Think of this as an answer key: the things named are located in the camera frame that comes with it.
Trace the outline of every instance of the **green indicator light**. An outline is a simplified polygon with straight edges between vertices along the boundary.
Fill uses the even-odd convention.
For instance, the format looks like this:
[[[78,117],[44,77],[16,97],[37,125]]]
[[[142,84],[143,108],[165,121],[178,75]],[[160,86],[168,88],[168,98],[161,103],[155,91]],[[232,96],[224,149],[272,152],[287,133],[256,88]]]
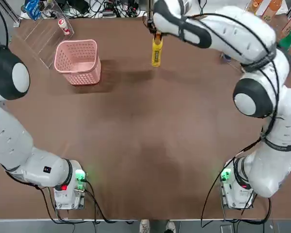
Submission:
[[[79,180],[82,180],[85,178],[85,172],[81,169],[77,169],[76,170],[76,179],[79,181]]]
[[[230,168],[225,168],[221,173],[221,180],[227,181],[229,179],[229,175],[231,174]]]

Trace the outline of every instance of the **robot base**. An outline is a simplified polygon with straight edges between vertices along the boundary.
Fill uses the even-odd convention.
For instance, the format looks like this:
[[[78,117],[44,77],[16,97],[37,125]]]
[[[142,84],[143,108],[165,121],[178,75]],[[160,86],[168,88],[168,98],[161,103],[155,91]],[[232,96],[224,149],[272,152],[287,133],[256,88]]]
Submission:
[[[86,183],[78,181],[77,178],[78,174],[83,173],[82,179],[86,179],[85,172],[77,161],[70,160],[70,162],[73,171],[69,185],[66,190],[54,189],[56,209],[59,210],[84,209]]]
[[[252,192],[252,189],[245,189],[237,183],[234,175],[233,163],[224,169],[220,178],[220,194],[223,207],[238,210],[244,208],[250,209],[253,207],[252,203],[254,195]]]

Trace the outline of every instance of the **black cable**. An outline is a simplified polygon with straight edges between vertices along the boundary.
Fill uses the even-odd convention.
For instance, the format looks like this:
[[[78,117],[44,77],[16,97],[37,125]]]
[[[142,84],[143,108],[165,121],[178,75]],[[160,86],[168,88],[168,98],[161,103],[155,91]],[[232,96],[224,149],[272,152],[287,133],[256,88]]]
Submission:
[[[248,205],[250,199],[252,198],[252,195],[253,195],[253,190],[252,190],[252,192],[251,192],[251,194],[250,194],[250,197],[249,197],[248,201],[247,201],[246,204],[244,205],[244,208],[242,209],[242,214],[241,214],[241,215],[243,215],[244,210],[246,209],[246,206]]]
[[[3,21],[4,29],[5,29],[5,45],[8,46],[9,45],[9,32],[8,32],[8,27],[6,25],[6,21],[5,21],[4,17],[3,17],[3,15],[2,15],[1,11],[0,11],[0,17],[1,17],[2,21]]]
[[[56,206],[54,205],[53,198],[52,198],[52,195],[51,195],[51,193],[50,193],[50,189],[49,189],[49,187],[47,187],[47,189],[48,189],[49,198],[50,198],[50,202],[51,202],[51,204],[52,204],[53,210],[54,210],[56,216],[58,217],[58,219],[59,219],[60,221],[65,222],[65,223],[67,223],[67,224],[79,224],[79,223],[85,223],[85,222],[86,222],[86,221],[73,222],[73,221],[68,221],[68,220],[64,220],[64,219],[62,219],[62,218],[60,217],[59,213],[58,213],[57,210],[56,210]]]
[[[191,19],[194,19],[196,17],[200,17],[202,16],[201,14],[199,15],[194,15],[194,16],[190,16],[188,18],[191,18]],[[267,54],[270,53],[270,51],[268,50],[267,46],[263,43],[262,39],[254,32],[252,31],[249,27],[247,27],[246,25],[244,25],[243,23],[239,22],[238,20],[234,19],[234,18],[231,18],[229,16],[225,16],[225,15],[221,15],[221,14],[217,14],[217,13],[205,13],[203,14],[203,16],[218,16],[218,17],[223,17],[223,18],[227,18],[235,23],[238,23],[239,25],[243,26],[244,28],[246,28],[260,43],[261,45],[263,46],[263,48],[265,49],[265,51],[267,52]],[[225,43],[227,42],[224,38],[222,37],[219,37],[220,39],[222,39]],[[277,82],[277,92],[275,92],[276,94],[276,105],[275,105],[275,109],[274,109],[274,112],[273,112],[273,115],[272,115],[272,119],[271,119],[271,122],[268,126],[268,129],[267,131],[264,133],[264,135],[262,136],[263,138],[266,138],[268,136],[268,134],[272,131],[273,129],[273,126],[275,124],[275,119],[276,119],[276,116],[277,116],[277,110],[278,110],[278,103],[279,103],[279,76],[278,76],[278,72],[277,72],[277,68],[275,66],[275,63],[273,60],[270,61],[274,67],[274,70],[275,70],[275,75],[276,75],[276,82]],[[270,81],[270,79],[268,78],[268,76],[266,74],[263,74],[268,81]]]
[[[74,230],[76,229],[76,225],[73,225],[73,231],[72,231],[72,233],[74,233]]]
[[[195,16],[191,16],[191,17],[188,17],[188,18],[196,18],[196,17],[199,17],[201,16],[202,14],[199,14],[199,15],[195,15]],[[261,45],[263,46],[263,48],[265,49],[265,51],[267,52],[267,54],[269,54],[269,50],[268,48],[266,47],[266,45],[263,43],[263,41],[261,40],[260,37],[258,37],[258,35],[255,34],[254,31],[252,31],[250,28],[248,28],[246,25],[242,24],[241,22],[231,18],[231,17],[228,17],[228,16],[225,16],[225,15],[220,15],[220,14],[216,14],[216,13],[206,13],[206,14],[203,14],[204,16],[219,16],[219,17],[224,17],[224,18],[227,18],[227,19],[230,19],[231,21],[233,22],[236,22],[238,24],[240,24],[241,26],[243,26],[244,28],[246,28],[251,34],[254,35],[254,37],[261,43]],[[208,28],[210,31],[212,31],[217,37],[219,37],[222,41],[224,41],[226,44],[228,44],[232,49],[234,49],[239,55],[242,55],[242,53],[240,53],[235,47],[233,47],[228,41],[226,41],[224,38],[222,38],[217,32],[215,32],[212,28],[210,28],[207,24],[205,24],[204,22],[200,21],[200,20],[197,20],[199,21],[202,25],[204,25],[206,28]],[[274,124],[275,124],[275,118],[276,118],[276,115],[277,115],[277,108],[278,108],[278,102],[279,102],[279,76],[278,76],[278,73],[277,73],[277,69],[275,67],[275,63],[274,61],[272,60],[271,61],[273,67],[274,67],[274,70],[275,70],[275,75],[276,75],[276,82],[277,82],[277,92],[275,92],[275,88],[274,88],[274,85],[272,84],[272,82],[270,81],[269,77],[264,73],[262,72],[262,74],[267,78],[267,80],[270,82],[270,84],[272,85],[273,87],[273,90],[275,92],[275,96],[276,96],[276,105],[275,105],[275,110],[273,112],[273,115],[272,115],[272,120],[268,126],[268,129],[267,131],[264,133],[264,138],[271,132]],[[249,145],[248,147],[252,148],[253,146],[252,145],[255,145],[256,143],[258,143],[259,141],[261,141],[261,137],[253,144]],[[232,162],[235,160],[235,156],[229,161],[229,163],[227,165],[224,166],[224,168],[221,170],[221,172],[218,174],[217,178],[215,179],[214,183],[212,184],[208,194],[207,194],[207,197],[206,197],[206,200],[205,200],[205,204],[204,204],[204,207],[203,207],[203,211],[202,211],[202,217],[201,217],[201,227],[204,228],[206,225],[208,225],[209,223],[207,223],[205,226],[202,226],[202,218],[203,218],[203,214],[204,214],[204,210],[205,210],[205,206],[206,206],[206,203],[207,203],[207,200],[208,200],[208,197],[209,197],[209,194],[211,192],[211,190],[213,189],[214,185],[215,185],[215,182],[217,181],[217,179],[220,177],[220,174],[223,172],[223,170]]]
[[[108,219],[104,216],[104,214],[103,214],[103,212],[102,212],[102,210],[101,210],[99,204],[97,203],[95,197],[93,196],[93,194],[91,194],[91,192],[89,192],[88,190],[85,190],[85,192],[88,193],[88,194],[90,195],[90,197],[91,197],[91,198],[93,199],[93,201],[94,201],[94,204],[97,205],[98,210],[99,210],[99,212],[100,212],[100,214],[101,214],[103,220],[104,220],[106,223],[116,223],[116,221],[110,221],[110,220],[108,220]]]
[[[242,149],[240,152],[238,152],[238,154],[237,155],[235,155],[223,168],[222,168],[222,170],[220,171],[220,173],[218,174],[218,176],[216,177],[216,179],[214,180],[214,182],[212,183],[212,186],[211,186],[211,188],[210,188],[210,190],[209,190],[209,192],[208,192],[208,194],[207,194],[207,196],[206,196],[206,199],[205,199],[205,203],[204,203],[204,206],[203,206],[203,211],[202,211],[202,216],[201,216],[201,218],[200,218],[200,227],[201,228],[204,228],[204,227],[206,227],[210,222],[212,222],[212,221],[210,221],[210,222],[208,222],[208,223],[206,223],[204,226],[203,226],[203,216],[204,216],[204,211],[205,211],[205,208],[206,208],[206,204],[207,204],[207,201],[208,201],[208,198],[209,198],[209,195],[210,195],[210,192],[212,191],[212,189],[213,189],[213,187],[214,187],[214,185],[215,185],[215,183],[217,182],[217,180],[218,180],[218,178],[220,177],[220,175],[221,175],[221,173],[223,172],[223,170],[228,166],[228,165],[230,165],[230,163],[232,163],[234,160],[235,160],[235,158],[238,156],[238,155],[240,155],[240,154],[242,154],[242,153],[244,153],[244,152],[246,152],[247,150],[250,150],[251,148],[253,148],[258,142],[260,142],[260,140],[261,140],[261,138],[259,138],[257,141],[255,141],[255,142],[253,142],[253,143],[251,143],[249,146],[247,146],[247,147],[245,147],[244,149]]]
[[[272,211],[272,201],[271,198],[268,198],[268,212],[267,215],[265,216],[265,218],[261,221],[255,221],[255,220],[246,220],[246,219],[242,219],[242,222],[246,222],[249,224],[253,224],[253,225],[261,225],[267,222],[267,220],[269,219],[270,215],[271,215],[271,211]]]
[[[241,221],[239,221],[236,225],[236,233],[238,233],[238,225],[240,224]]]
[[[92,184],[88,180],[85,180],[85,182],[88,183],[88,185],[90,186],[90,188],[92,190],[93,197],[95,197],[95,192],[94,192]],[[95,223],[97,223],[97,220],[96,220],[96,205],[95,205]]]
[[[207,4],[207,0],[205,0],[205,3],[204,3],[203,6],[201,6],[200,1],[201,1],[201,0],[198,0],[198,5],[199,5],[199,8],[200,8],[200,14],[203,15],[203,14],[204,14],[204,7],[205,7],[206,4]]]

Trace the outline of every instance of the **cable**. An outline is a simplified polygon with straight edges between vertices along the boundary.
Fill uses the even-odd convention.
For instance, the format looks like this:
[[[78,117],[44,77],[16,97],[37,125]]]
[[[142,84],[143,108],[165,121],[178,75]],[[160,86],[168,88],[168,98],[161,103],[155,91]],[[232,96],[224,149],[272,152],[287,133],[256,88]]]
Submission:
[[[73,221],[68,221],[68,220],[64,220],[64,219],[62,219],[62,218],[60,217],[60,215],[59,215],[57,209],[56,209],[56,206],[54,205],[53,198],[52,198],[52,195],[51,195],[51,193],[50,193],[50,189],[49,189],[49,187],[47,187],[47,189],[48,189],[49,198],[50,198],[50,202],[52,203],[53,210],[54,210],[56,216],[58,217],[58,219],[59,219],[60,221],[65,222],[65,223],[67,223],[67,224],[79,224],[79,223],[85,223],[85,222],[86,222],[86,221],[73,222]]]
[[[88,183],[88,185],[90,186],[90,188],[92,190],[93,197],[95,197],[95,193],[94,193],[94,189],[93,189],[92,184],[88,180],[86,180],[85,182]],[[95,205],[95,223],[97,223],[97,221],[96,221],[96,205]]]
[[[199,15],[194,15],[194,16],[190,16],[188,18],[191,18],[191,19],[195,19],[196,17],[200,17],[202,16],[201,14]],[[266,47],[266,45],[263,43],[263,41],[261,40],[261,38],[254,32],[252,31],[249,27],[247,27],[246,25],[244,25],[243,23],[239,22],[238,20],[235,20],[234,18],[231,18],[229,16],[225,16],[225,15],[221,15],[221,14],[217,14],[217,13],[205,13],[203,14],[203,16],[218,16],[218,17],[223,17],[223,18],[227,18],[235,23],[238,23],[239,25],[243,26],[244,28],[246,28],[260,43],[261,45],[263,46],[263,48],[265,49],[265,51],[267,52],[267,54],[270,53],[270,51],[268,50],[268,48]],[[203,24],[205,27],[207,27],[209,30],[211,30],[212,32],[213,29],[210,29],[208,25],[206,25],[204,22],[201,22],[199,19],[197,19],[197,21],[199,21],[201,24]],[[230,45],[229,42],[227,42],[224,38],[220,37],[219,38],[221,40],[223,40],[225,43],[227,43],[228,45]],[[275,66],[275,63],[273,60],[270,61],[274,67],[274,70],[275,70],[275,75],[276,75],[276,82],[277,82],[277,92],[275,91],[275,96],[276,96],[276,105],[275,105],[275,109],[274,109],[274,112],[273,112],[273,115],[272,115],[272,119],[271,119],[271,122],[268,126],[268,129],[266,130],[266,132],[262,135],[262,138],[266,138],[268,136],[268,134],[272,131],[273,129],[273,126],[275,124],[275,120],[276,120],[276,116],[277,116],[277,110],[278,110],[278,103],[279,103],[279,76],[278,76],[278,72],[277,72],[277,68]],[[263,74],[268,81],[270,81],[270,79],[268,78],[268,76],[264,73]]]
[[[242,209],[242,214],[241,214],[241,215],[243,215],[244,210],[246,209],[246,207],[247,207],[247,205],[248,205],[250,199],[252,198],[252,195],[253,195],[253,190],[252,190],[252,192],[251,192],[251,194],[250,194],[250,197],[249,197],[248,201],[247,201],[246,204],[244,205],[244,208]]]
[[[73,225],[73,231],[72,231],[72,233],[74,233],[74,230],[76,229],[76,225]]]
[[[244,149],[242,149],[240,152],[238,152],[238,154],[236,154],[223,168],[222,170],[220,171],[220,173],[218,174],[218,176],[216,177],[216,179],[214,180],[214,182],[212,183],[212,186],[206,196],[206,199],[205,199],[205,203],[204,203],[204,206],[203,206],[203,211],[202,211],[202,216],[200,218],[200,227],[201,228],[204,228],[206,227],[209,223],[211,223],[212,221],[206,223],[204,226],[203,226],[203,216],[204,216],[204,211],[205,211],[205,208],[206,208],[206,204],[207,204],[207,201],[208,201],[208,198],[209,198],[209,195],[210,195],[210,192],[212,191],[215,183],[217,182],[218,178],[220,177],[221,173],[223,172],[223,170],[228,166],[230,165],[234,160],[235,158],[237,158],[239,155],[243,154],[244,152],[246,152],[247,150],[250,150],[251,148],[253,148],[258,142],[260,142],[261,138],[259,138],[257,141],[253,142],[252,144],[250,144],[249,146],[245,147]]]
[[[216,14],[216,13],[206,13],[206,14],[199,14],[199,15],[195,15],[195,16],[191,16],[191,17],[188,17],[188,18],[192,18],[192,19],[195,19],[196,17],[199,17],[199,16],[219,16],[219,17],[224,17],[224,18],[227,18],[227,19],[230,19],[232,20],[233,22],[236,22],[238,24],[240,24],[241,26],[245,27],[251,34],[254,35],[254,37],[261,43],[261,45],[263,46],[263,48],[265,49],[265,51],[267,52],[267,54],[269,54],[269,50],[268,48],[266,47],[266,45],[263,43],[263,41],[261,40],[261,38],[259,38],[254,31],[252,31],[250,28],[248,28],[246,25],[242,24],[241,22],[231,18],[231,17],[228,17],[228,16],[225,16],[225,15],[220,15],[220,14]],[[204,27],[208,28],[210,31],[212,31],[216,36],[218,36],[222,41],[224,41],[226,44],[228,44],[232,49],[234,49],[239,55],[242,55],[242,53],[240,53],[235,47],[233,47],[228,41],[226,41],[224,38],[222,38],[217,32],[215,32],[212,28],[210,28],[207,24],[205,24],[204,22],[200,21],[199,19],[197,20],[199,21],[202,25],[204,25]],[[269,77],[264,73],[262,72],[262,74],[267,78],[267,80],[270,82],[270,84],[272,85],[272,88],[275,92],[275,96],[276,96],[276,105],[275,105],[275,109],[274,109],[274,112],[273,112],[273,115],[272,115],[272,120],[268,126],[268,129],[267,131],[264,133],[264,135],[262,136],[263,138],[267,137],[267,135],[271,132],[274,124],[275,124],[275,118],[276,118],[276,115],[277,115],[277,109],[278,109],[278,102],[279,102],[279,76],[278,76],[278,72],[277,72],[277,69],[275,67],[275,63],[274,61],[272,60],[271,61],[273,67],[274,67],[274,70],[275,70],[275,75],[276,75],[276,82],[277,82],[277,92],[275,92],[275,87],[274,85],[272,84],[272,82],[270,81]],[[248,147],[252,148],[254,145],[256,145],[259,141],[261,141],[261,137],[256,141],[254,142],[253,144],[249,145]],[[248,149],[245,148],[243,149],[241,152],[245,152],[247,151]],[[217,178],[215,179],[214,183],[212,184],[208,194],[207,194],[207,197],[206,197],[206,200],[205,200],[205,203],[204,203],[204,207],[203,207],[203,211],[202,211],[202,217],[201,217],[201,227],[204,228],[206,225],[208,225],[209,223],[207,223],[206,225],[202,225],[202,219],[203,219],[203,214],[204,214],[204,210],[205,210],[205,206],[207,204],[207,200],[208,200],[208,197],[210,195],[210,192],[211,190],[213,189],[217,179],[220,177],[220,174],[223,172],[223,170],[232,162],[235,160],[236,156],[234,156],[227,165],[224,166],[224,168],[221,170],[221,172],[218,174]]]
[[[205,0],[205,4],[203,6],[201,6],[200,1],[201,0],[198,0],[198,5],[199,5],[199,8],[200,8],[200,14],[203,15],[203,13],[204,13],[204,7],[207,4],[207,0]]]
[[[100,212],[100,214],[101,214],[103,220],[104,220],[106,223],[116,223],[116,221],[110,221],[110,220],[108,220],[108,219],[104,216],[104,214],[103,214],[103,212],[102,212],[100,206],[98,205],[98,203],[97,203],[95,197],[93,196],[93,194],[91,194],[91,192],[89,192],[88,190],[85,190],[85,192],[88,193],[88,194],[90,195],[90,197],[93,199],[95,205],[97,205],[98,210],[99,210],[99,212]]]
[[[1,17],[2,21],[3,21],[4,29],[5,29],[5,45],[8,46],[9,45],[9,32],[8,32],[8,27],[6,25],[6,21],[5,21],[4,17],[3,17],[3,15],[2,15],[1,11],[0,11],[0,17]]]
[[[238,233],[238,225],[240,224],[241,221],[239,221],[236,225],[236,233]]]

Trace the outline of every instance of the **clear acrylic box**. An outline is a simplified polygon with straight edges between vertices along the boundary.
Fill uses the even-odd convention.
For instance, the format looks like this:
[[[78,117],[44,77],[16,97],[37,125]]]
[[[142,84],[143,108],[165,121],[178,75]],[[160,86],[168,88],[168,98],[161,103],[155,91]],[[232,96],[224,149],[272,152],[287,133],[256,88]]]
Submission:
[[[50,12],[56,15],[56,19],[49,19]],[[58,25],[58,20],[61,18],[64,18],[67,22],[70,30],[69,35],[65,35]],[[69,40],[73,34],[74,31],[69,20],[55,0],[48,0],[38,20],[22,20],[20,28],[16,30],[16,36],[31,49],[34,56],[47,68],[50,68],[53,64],[55,51],[59,43]]]

